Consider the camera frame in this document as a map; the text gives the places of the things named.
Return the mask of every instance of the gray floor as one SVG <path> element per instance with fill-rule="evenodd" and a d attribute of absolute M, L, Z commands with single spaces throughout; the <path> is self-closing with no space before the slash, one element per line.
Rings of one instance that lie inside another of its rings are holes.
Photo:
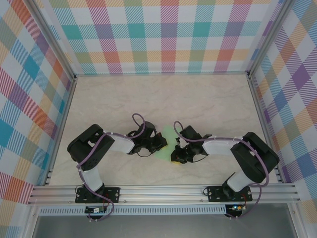
<path fill-rule="evenodd" d="M 40 217 L 33 238 L 295 238 L 287 205 L 259 205 L 249 216 L 111 216 L 90 223 L 82 216 Z"/>

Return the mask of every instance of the marble floor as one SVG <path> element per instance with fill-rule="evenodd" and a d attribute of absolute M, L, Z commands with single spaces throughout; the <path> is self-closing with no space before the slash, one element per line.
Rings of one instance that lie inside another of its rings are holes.
<path fill-rule="evenodd" d="M 179 120 L 202 136 L 264 138 L 244 75 L 151 75 L 78 79 L 50 185 L 78 185 L 76 163 L 66 148 L 94 123 L 126 134 L 136 130 L 131 115 L 142 114 L 168 137 L 170 146 L 147 158 L 107 152 L 98 164 L 107 185 L 219 184 L 239 169 L 233 156 L 208 156 L 198 163 L 172 164 L 172 125 Z M 270 182 L 277 182 L 274 172 Z"/>

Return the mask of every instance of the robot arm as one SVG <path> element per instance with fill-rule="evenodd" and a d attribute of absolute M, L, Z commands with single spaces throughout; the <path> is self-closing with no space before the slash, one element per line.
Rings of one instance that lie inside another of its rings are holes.
<path fill-rule="evenodd" d="M 179 144 L 175 146 L 175 150 L 171 154 L 172 162 L 180 164 L 193 162 L 193 157 L 198 154 L 234 155 L 241 170 L 234 173 L 222 185 L 223 193 L 228 199 L 232 199 L 235 193 L 240 192 L 253 182 L 261 183 L 266 177 L 263 166 L 250 148 L 246 146 L 246 143 L 256 150 L 268 173 L 279 163 L 279 157 L 276 153 L 253 132 L 248 132 L 245 136 L 236 139 L 230 140 L 228 138 L 225 140 L 222 138 L 218 140 L 212 135 L 201 137 L 191 126 L 188 126 L 179 134 L 181 137 L 176 139 Z"/>
<path fill-rule="evenodd" d="M 128 134 L 139 134 L 142 132 L 143 124 L 137 131 Z M 104 131 L 99 125 L 94 124 L 74 139 L 67 147 L 71 158 L 80 164 L 92 151 L 95 143 L 104 135 Z M 166 139 L 161 133 L 157 133 L 155 126 L 146 121 L 145 129 L 140 136 L 130 139 L 119 136 L 115 133 L 106 135 L 97 145 L 94 153 L 90 158 L 81 165 L 82 176 L 87 186 L 94 192 L 103 189 L 103 182 L 99 176 L 98 163 L 104 157 L 107 151 L 119 151 L 125 154 L 138 153 L 142 148 L 148 149 L 152 154 L 167 145 Z"/>

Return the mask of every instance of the green object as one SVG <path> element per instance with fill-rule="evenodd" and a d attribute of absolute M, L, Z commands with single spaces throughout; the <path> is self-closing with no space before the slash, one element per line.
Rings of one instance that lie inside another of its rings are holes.
<path fill-rule="evenodd" d="M 178 135 L 172 126 L 167 125 L 162 131 L 162 136 L 166 139 L 167 146 L 155 152 L 154 156 L 159 159 L 170 161 L 170 155 L 175 150 L 175 145 L 177 145 L 177 141 L 175 139 L 178 137 Z"/>

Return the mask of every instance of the checkered pattern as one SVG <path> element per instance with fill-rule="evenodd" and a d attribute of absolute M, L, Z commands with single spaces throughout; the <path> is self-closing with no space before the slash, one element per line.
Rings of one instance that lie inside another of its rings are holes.
<path fill-rule="evenodd" d="M 297 0 L 255 84 L 288 182 L 317 232 L 317 2 Z"/>
<path fill-rule="evenodd" d="M 245 71 L 271 0 L 37 0 L 84 74 Z"/>
<path fill-rule="evenodd" d="M 271 30 L 271 28 L 273 26 L 273 22 L 276 19 L 276 17 L 278 16 L 278 13 L 281 10 L 281 7 L 282 7 L 284 2 L 285 2 L 285 0 L 279 0 L 278 1 L 278 4 L 276 5 L 275 10 L 274 10 L 270 20 L 268 21 L 268 24 L 267 24 L 265 30 L 263 31 L 263 34 L 262 34 L 262 36 L 261 36 L 261 38 L 260 38 L 260 40 L 259 40 L 259 42 L 257 44 L 256 50 L 254 51 L 254 53 L 253 53 L 253 55 L 251 57 L 251 60 L 250 60 L 250 62 L 248 64 L 248 67 L 247 67 L 246 71 L 250 70 L 250 68 L 251 68 L 255 58 L 257 57 L 257 55 L 259 53 L 259 50 L 261 49 L 263 43 L 265 42 L 266 36 L 269 33 L 269 31 Z"/>
<path fill-rule="evenodd" d="M 16 237 L 55 143 L 70 79 L 22 0 L 0 0 L 0 237 Z"/>

